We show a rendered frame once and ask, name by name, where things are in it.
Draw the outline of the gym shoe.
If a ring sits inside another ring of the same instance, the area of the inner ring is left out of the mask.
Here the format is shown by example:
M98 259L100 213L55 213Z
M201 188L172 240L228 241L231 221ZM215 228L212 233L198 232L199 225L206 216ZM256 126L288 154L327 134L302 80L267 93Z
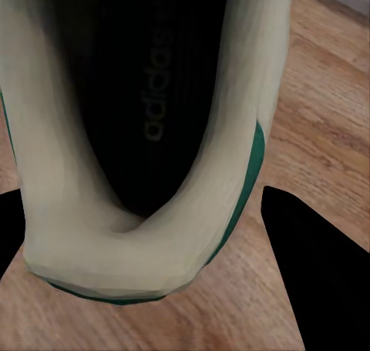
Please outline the gym shoe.
M26 270L81 299L181 292L264 162L291 0L0 0Z

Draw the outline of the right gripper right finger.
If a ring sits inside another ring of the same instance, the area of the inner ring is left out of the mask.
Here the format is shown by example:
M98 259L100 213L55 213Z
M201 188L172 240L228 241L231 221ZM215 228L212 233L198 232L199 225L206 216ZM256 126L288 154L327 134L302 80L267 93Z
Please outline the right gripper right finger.
M370 351L370 253L287 191L261 215L306 351Z

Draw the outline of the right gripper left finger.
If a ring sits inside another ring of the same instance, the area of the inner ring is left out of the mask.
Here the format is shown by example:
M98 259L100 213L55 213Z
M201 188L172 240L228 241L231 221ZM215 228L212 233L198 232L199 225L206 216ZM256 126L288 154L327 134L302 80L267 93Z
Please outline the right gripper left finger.
M0 278L25 240L25 215L20 189L0 194Z

